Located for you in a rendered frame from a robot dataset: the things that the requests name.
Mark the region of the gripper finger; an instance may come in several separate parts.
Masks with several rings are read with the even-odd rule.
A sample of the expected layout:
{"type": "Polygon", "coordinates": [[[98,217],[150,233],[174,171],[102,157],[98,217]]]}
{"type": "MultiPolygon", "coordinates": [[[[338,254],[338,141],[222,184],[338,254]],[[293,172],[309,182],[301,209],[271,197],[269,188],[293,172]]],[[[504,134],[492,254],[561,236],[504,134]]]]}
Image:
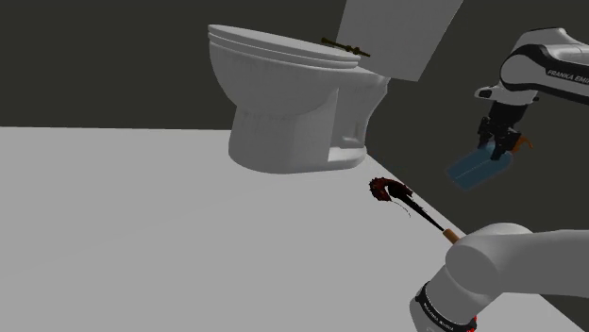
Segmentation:
{"type": "Polygon", "coordinates": [[[491,160],[499,160],[505,152],[512,151],[520,138],[521,133],[516,130],[507,130],[501,135],[495,136],[495,148],[491,160]]]}
{"type": "Polygon", "coordinates": [[[479,143],[478,148],[484,148],[489,140],[493,137],[490,122],[488,120],[481,120],[478,128],[479,143]]]}

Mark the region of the blue bottle with orange nozzle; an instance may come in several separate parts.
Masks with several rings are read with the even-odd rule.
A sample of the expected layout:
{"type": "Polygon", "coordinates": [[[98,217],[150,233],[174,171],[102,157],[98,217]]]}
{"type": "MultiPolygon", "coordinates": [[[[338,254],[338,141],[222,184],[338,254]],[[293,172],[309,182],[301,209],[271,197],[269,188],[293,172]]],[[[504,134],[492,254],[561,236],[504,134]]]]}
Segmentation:
{"type": "Polygon", "coordinates": [[[496,148],[494,141],[489,141],[484,148],[471,151],[446,169],[448,178],[461,190],[470,191],[487,180],[508,170],[513,157],[523,145],[533,148],[527,138],[520,139],[513,150],[506,151],[499,160],[491,160],[496,148]]]}

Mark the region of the thin dark brown stick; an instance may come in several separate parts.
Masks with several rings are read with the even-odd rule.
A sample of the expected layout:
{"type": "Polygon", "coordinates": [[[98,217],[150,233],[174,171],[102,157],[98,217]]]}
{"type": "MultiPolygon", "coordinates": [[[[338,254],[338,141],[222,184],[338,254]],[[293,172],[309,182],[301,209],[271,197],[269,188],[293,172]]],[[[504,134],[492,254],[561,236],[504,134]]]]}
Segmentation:
{"type": "Polygon", "coordinates": [[[325,38],[325,37],[323,37],[323,38],[321,39],[321,43],[328,44],[328,45],[330,45],[330,46],[334,46],[334,47],[340,48],[340,49],[342,49],[342,50],[345,50],[346,52],[352,53],[352,54],[354,54],[354,55],[359,55],[359,56],[368,57],[368,58],[370,58],[370,57],[371,57],[371,55],[370,55],[370,54],[368,54],[368,53],[365,53],[365,52],[364,52],[364,51],[362,51],[362,50],[361,50],[361,48],[360,48],[360,47],[358,47],[358,46],[352,46],[352,45],[340,44],[340,43],[338,43],[338,42],[336,42],[336,41],[331,41],[331,40],[329,40],[329,39],[327,39],[327,38],[325,38]]]}

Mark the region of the white toilet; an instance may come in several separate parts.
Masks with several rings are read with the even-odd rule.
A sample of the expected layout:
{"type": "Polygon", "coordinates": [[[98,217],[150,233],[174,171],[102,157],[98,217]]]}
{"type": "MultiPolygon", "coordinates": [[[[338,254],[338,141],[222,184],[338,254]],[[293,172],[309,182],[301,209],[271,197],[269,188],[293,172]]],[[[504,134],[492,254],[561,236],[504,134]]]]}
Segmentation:
{"type": "Polygon", "coordinates": [[[391,79],[416,82],[463,0],[345,0],[337,38],[370,58],[229,25],[209,25],[210,63],[236,111],[228,154],[269,174],[350,169],[391,79]]]}

